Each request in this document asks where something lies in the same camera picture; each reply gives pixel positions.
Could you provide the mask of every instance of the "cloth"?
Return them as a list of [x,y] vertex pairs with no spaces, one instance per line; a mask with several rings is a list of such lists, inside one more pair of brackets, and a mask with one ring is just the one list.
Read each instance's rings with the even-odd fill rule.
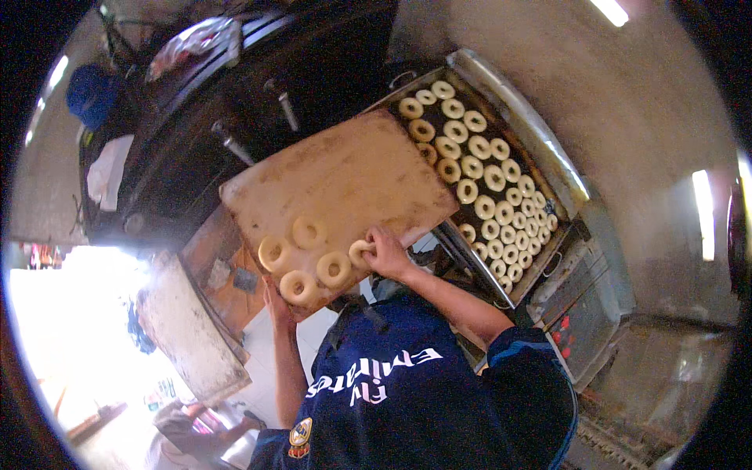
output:
[[558,467],[577,399],[541,330],[504,331],[478,377],[424,299],[372,308],[322,344],[298,424],[262,431],[249,468]]

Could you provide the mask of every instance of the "person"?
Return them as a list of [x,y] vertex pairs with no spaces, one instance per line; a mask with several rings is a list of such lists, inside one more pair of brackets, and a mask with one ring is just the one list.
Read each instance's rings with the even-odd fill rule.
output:
[[[264,278],[286,429],[259,434],[249,468],[557,468],[577,397],[544,333],[417,267],[388,229],[367,240],[364,258],[386,278],[378,302],[340,313],[310,386],[296,322]],[[450,323],[487,352],[482,376]]]

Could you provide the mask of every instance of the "wooden board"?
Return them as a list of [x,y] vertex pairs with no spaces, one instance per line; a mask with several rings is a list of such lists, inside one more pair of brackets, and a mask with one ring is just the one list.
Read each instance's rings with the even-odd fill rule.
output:
[[[314,277],[322,255],[347,253],[374,224],[390,227],[408,247],[459,208],[386,110],[359,115],[270,156],[224,183],[220,198],[259,266],[261,240],[276,235],[293,245],[290,270]],[[326,224],[324,247],[309,251],[294,246],[292,226],[301,215]],[[274,273],[277,285],[283,274]],[[367,275],[353,268],[350,281],[336,291],[319,283],[319,299],[294,308],[295,315],[307,317]]]

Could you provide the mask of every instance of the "fluorescent light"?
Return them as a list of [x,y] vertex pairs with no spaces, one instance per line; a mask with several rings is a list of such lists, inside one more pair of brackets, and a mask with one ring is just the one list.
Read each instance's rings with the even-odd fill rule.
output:
[[710,193],[710,181],[705,170],[692,173],[695,187],[697,212],[700,216],[700,233],[702,234],[702,259],[713,261],[715,257],[715,224],[713,221],[713,196]]
[[615,0],[590,0],[614,26],[624,26],[629,20],[624,9]]

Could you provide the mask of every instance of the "hand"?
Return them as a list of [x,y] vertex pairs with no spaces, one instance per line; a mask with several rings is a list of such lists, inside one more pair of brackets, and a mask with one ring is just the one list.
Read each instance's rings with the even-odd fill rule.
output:
[[387,227],[371,227],[365,239],[376,243],[376,254],[366,251],[363,259],[378,274],[399,282],[414,267],[397,237]]

